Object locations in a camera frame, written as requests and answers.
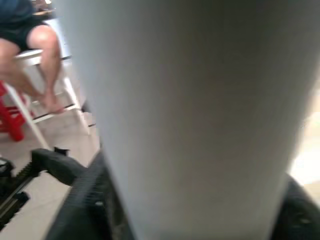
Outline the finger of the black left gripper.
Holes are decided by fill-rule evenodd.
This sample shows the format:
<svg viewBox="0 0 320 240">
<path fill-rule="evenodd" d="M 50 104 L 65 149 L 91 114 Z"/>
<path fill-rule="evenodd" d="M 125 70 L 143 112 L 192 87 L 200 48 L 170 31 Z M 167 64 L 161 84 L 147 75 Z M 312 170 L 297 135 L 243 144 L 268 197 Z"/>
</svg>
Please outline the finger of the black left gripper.
<svg viewBox="0 0 320 240">
<path fill-rule="evenodd" d="M 87 169 L 72 157 L 44 148 L 31 151 L 31 162 L 38 172 L 47 172 L 67 186 L 72 186 Z"/>
</svg>

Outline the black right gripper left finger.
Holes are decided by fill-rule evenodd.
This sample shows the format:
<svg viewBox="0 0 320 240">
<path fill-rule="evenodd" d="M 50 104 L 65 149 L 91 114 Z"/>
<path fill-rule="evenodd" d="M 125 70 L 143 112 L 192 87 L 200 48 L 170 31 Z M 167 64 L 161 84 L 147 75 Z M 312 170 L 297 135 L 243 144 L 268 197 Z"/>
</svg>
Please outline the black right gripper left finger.
<svg viewBox="0 0 320 240">
<path fill-rule="evenodd" d="M 73 182 L 46 240 L 135 240 L 102 151 Z"/>
</svg>

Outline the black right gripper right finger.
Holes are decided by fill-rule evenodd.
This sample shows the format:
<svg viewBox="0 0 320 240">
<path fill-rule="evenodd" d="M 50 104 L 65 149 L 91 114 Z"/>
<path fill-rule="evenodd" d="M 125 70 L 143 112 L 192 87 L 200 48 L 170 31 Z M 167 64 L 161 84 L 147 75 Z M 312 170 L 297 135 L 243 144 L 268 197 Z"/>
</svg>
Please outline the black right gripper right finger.
<svg viewBox="0 0 320 240">
<path fill-rule="evenodd" d="M 291 176 L 271 240 L 320 240 L 320 208 Z"/>
</svg>

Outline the white plastic table leg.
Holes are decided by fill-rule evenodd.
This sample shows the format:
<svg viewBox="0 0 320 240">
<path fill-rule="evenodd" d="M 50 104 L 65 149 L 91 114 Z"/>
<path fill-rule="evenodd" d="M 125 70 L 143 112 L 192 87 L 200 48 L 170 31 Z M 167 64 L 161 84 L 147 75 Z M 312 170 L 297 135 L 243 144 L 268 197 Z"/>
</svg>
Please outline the white plastic table leg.
<svg viewBox="0 0 320 240">
<path fill-rule="evenodd" d="M 137 240 L 269 240 L 320 0 L 53 0 Z"/>
</svg>

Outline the red plastic object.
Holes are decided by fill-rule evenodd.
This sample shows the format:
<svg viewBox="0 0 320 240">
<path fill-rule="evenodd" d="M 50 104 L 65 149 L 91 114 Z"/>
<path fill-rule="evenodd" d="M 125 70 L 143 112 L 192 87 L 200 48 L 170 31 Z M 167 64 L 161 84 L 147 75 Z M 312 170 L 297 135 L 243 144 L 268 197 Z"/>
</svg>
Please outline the red plastic object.
<svg viewBox="0 0 320 240">
<path fill-rule="evenodd" d="M 0 81 L 0 134 L 6 133 L 15 142 L 24 139 L 22 131 L 26 119 L 17 106 L 6 105 L 4 96 L 8 95 L 5 85 Z"/>
</svg>

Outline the white stool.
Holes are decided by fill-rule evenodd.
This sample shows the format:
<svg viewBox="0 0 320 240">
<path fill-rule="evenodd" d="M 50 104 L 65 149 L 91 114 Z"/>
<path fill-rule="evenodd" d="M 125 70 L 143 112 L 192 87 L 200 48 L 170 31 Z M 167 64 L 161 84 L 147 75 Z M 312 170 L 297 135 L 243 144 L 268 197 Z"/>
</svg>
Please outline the white stool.
<svg viewBox="0 0 320 240">
<path fill-rule="evenodd" d="M 22 68 L 27 68 L 31 66 L 35 66 L 38 69 L 40 68 L 40 61 L 41 61 L 41 50 L 31 50 L 23 52 L 16 56 L 16 61 Z M 73 88 L 71 79 L 67 74 L 64 67 L 61 68 L 60 74 L 61 83 L 63 84 L 64 93 L 68 95 L 68 98 L 71 101 L 71 104 L 64 107 L 64 110 L 67 111 L 75 111 L 76 115 L 81 123 L 84 132 L 89 135 L 90 129 L 88 123 L 86 121 L 85 115 L 81 110 L 80 102 L 78 101 L 76 92 Z M 27 125 L 30 127 L 31 131 L 35 135 L 36 139 L 40 143 L 40 145 L 45 149 L 50 149 L 48 142 L 46 141 L 44 135 L 42 134 L 40 128 L 38 127 L 38 123 L 48 120 L 54 117 L 53 114 L 46 113 L 41 116 L 33 117 L 32 110 L 34 104 L 37 104 L 38 101 L 31 100 L 26 95 L 19 94 L 12 86 L 4 83 L 4 88 L 6 89 L 8 95 L 15 103 L 18 112 L 22 115 L 22 119 L 26 121 Z"/>
</svg>

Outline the person in blue clothes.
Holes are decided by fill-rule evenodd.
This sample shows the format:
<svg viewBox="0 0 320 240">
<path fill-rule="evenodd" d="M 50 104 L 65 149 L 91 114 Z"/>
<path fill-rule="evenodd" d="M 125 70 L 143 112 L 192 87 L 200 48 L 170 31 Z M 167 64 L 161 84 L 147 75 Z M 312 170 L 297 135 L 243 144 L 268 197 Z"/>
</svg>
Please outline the person in blue clothes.
<svg viewBox="0 0 320 240">
<path fill-rule="evenodd" d="M 59 39 L 34 12 L 32 0 L 0 0 L 0 81 L 38 100 L 49 113 L 60 114 L 64 108 L 54 93 L 61 70 Z M 32 85 L 16 62 L 17 55 L 29 50 L 41 50 L 43 92 Z"/>
</svg>

